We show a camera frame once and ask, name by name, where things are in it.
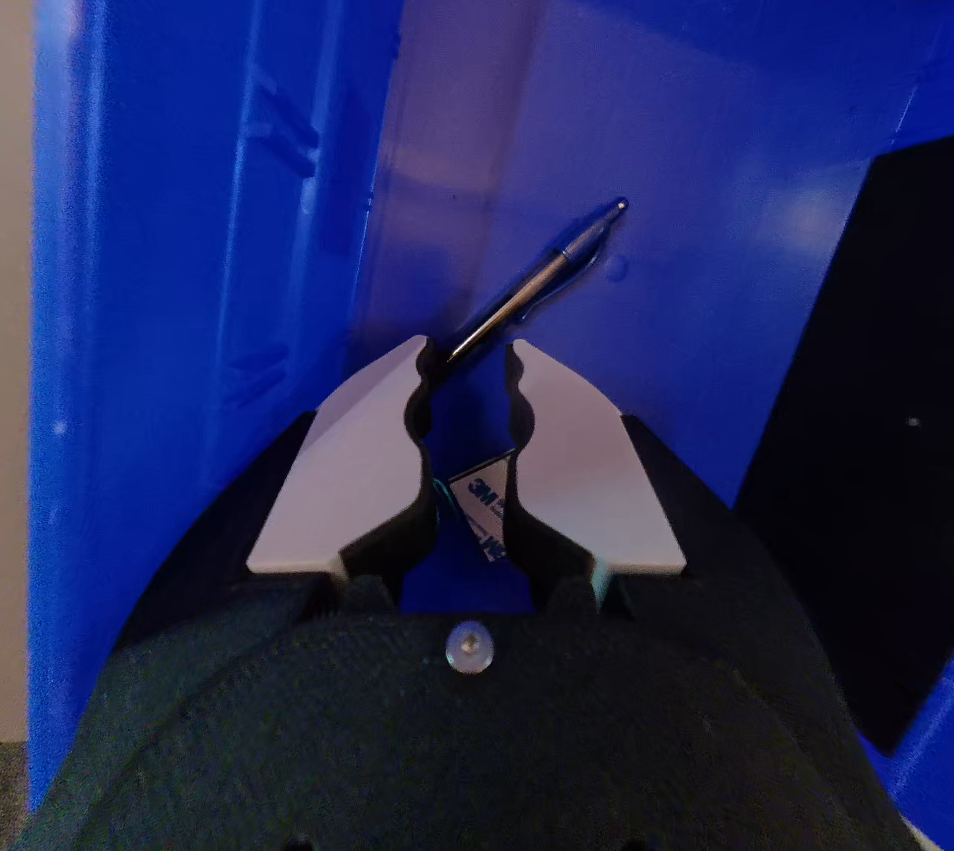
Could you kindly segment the blue labelled plastic bin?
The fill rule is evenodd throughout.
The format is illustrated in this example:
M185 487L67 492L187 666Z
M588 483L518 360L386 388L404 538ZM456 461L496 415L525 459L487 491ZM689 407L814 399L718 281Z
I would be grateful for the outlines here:
M952 0L36 0L16 849L917 849L952 672ZM447 370L566 226L599 260ZM415 335L403 577L246 560ZM544 607L448 482L524 339L687 564Z

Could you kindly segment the blue ballpoint pen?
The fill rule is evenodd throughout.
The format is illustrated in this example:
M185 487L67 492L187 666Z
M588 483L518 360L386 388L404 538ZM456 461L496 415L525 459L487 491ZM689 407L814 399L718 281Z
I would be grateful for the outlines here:
M574 220L531 266L455 334L444 352L447 370L459 366L492 344L510 327L529 318L534 309L555 298L599 260L615 225L631 203L617 197Z

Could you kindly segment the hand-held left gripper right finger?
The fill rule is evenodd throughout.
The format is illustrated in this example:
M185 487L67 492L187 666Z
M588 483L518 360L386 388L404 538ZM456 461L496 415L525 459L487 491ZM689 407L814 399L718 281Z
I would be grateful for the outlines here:
M538 607L582 580L601 605L618 576L677 576L687 560L623 414L529 341L506 349L505 546Z

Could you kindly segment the white adhesive tape piece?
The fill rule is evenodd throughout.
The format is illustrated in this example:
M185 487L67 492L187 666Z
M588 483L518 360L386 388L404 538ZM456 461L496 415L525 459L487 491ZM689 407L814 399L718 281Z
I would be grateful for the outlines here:
M509 461L513 450L454 475L448 489L490 563L507 557L504 537Z

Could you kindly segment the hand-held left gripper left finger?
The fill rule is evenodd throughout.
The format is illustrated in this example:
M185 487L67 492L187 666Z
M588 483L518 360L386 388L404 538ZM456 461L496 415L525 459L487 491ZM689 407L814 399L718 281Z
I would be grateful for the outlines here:
M407 533L433 489L414 418L427 406L415 335L341 383L318 406L246 565L254 574L403 577L434 533Z

